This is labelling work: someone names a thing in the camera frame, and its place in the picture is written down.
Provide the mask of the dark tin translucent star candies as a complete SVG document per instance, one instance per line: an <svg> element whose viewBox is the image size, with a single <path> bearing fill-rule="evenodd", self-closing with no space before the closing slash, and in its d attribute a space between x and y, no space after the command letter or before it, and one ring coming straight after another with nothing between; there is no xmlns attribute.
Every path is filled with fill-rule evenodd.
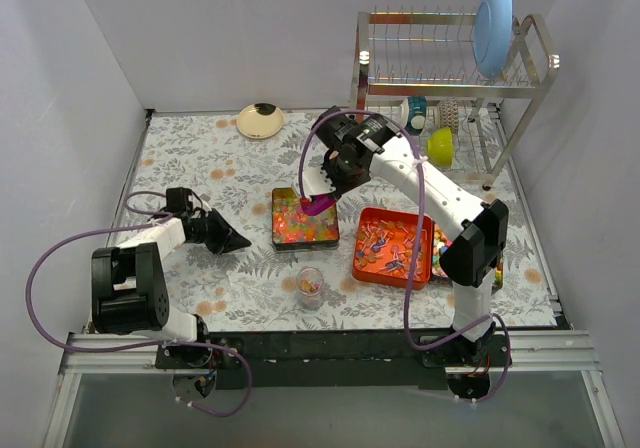
<svg viewBox="0 0 640 448"><path fill-rule="evenodd" d="M303 211L292 188L272 190L272 245L276 251L329 249L339 244L336 206L317 216Z"/></svg>

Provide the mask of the dark tin pastel star candies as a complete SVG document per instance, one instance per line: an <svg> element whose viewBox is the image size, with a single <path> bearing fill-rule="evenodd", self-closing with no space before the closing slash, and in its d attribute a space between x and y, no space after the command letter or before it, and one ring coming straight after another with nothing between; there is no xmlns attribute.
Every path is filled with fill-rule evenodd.
<svg viewBox="0 0 640 448"><path fill-rule="evenodd" d="M444 231L438 224L433 228L433 244L432 244L432 264L431 264L431 282L442 286L451 286L452 281L441 267L441 256L446 252L452 244L451 240L444 234ZM492 283L492 293L500 291L503 288L503 258L499 257L495 268L494 279Z"/></svg>

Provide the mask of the clear glass jar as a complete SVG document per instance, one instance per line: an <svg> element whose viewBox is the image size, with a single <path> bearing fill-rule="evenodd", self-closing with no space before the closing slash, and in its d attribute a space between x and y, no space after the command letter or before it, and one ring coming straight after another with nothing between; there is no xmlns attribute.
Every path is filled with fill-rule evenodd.
<svg viewBox="0 0 640 448"><path fill-rule="evenodd" d="M317 310L323 303L324 278L312 267L302 268L296 276L297 300L307 310Z"/></svg>

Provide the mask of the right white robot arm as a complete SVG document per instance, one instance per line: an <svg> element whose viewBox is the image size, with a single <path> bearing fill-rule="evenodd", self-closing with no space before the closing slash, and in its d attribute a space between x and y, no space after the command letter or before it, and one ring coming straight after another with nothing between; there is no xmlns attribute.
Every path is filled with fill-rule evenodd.
<svg viewBox="0 0 640 448"><path fill-rule="evenodd" d="M309 136L326 147L319 168L298 169L298 186L306 214L318 215L349 191L379 177L418 206L445 233L450 246L440 258L454 289L454 317L449 335L410 346L446 360L475 365L489 352L496 315L490 300L495 269L506 245L509 210L467 192L420 153L404 127L375 112L332 107L321 113Z"/></svg>

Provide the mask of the purple plastic scoop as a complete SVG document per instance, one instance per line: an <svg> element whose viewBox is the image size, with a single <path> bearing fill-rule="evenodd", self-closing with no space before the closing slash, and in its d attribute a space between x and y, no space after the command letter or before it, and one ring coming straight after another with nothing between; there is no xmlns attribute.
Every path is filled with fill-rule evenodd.
<svg viewBox="0 0 640 448"><path fill-rule="evenodd" d="M326 212L336 204L336 200L330 194L314 195L310 198L301 198L302 211L307 216L318 216Z"/></svg>

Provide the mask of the orange tin of lollipops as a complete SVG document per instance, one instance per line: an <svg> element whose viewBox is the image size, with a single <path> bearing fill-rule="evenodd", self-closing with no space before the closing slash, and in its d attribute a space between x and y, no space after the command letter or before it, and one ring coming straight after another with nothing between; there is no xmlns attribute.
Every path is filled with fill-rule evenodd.
<svg viewBox="0 0 640 448"><path fill-rule="evenodd" d="M357 228L352 276L361 282L404 289L418 244L413 289L423 289L431 278L433 222L425 217L417 235L417 221L416 214L365 208Z"/></svg>

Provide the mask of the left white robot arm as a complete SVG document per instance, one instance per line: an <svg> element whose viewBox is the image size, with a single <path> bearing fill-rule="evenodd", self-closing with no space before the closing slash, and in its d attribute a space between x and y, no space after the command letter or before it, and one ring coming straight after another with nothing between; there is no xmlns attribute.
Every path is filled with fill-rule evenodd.
<svg viewBox="0 0 640 448"><path fill-rule="evenodd" d="M165 354L200 368L213 359L208 328L201 316L171 305L163 261L184 244L222 255L251 242L189 188L168 188L165 206L153 218L152 227L92 254L92 322L101 334L180 341Z"/></svg>

